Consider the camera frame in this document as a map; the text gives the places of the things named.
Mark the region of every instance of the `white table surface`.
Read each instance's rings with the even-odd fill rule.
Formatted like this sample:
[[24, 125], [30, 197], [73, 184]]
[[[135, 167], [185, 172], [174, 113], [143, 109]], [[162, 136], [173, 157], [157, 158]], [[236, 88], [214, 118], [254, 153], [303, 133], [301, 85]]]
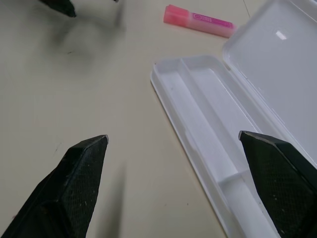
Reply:
[[164, 24], [166, 5], [242, 25], [263, 0], [83, 1], [68, 19], [0, 0], [0, 234], [70, 146], [108, 134], [88, 238], [225, 237], [150, 72], [161, 58], [221, 58], [225, 42]]

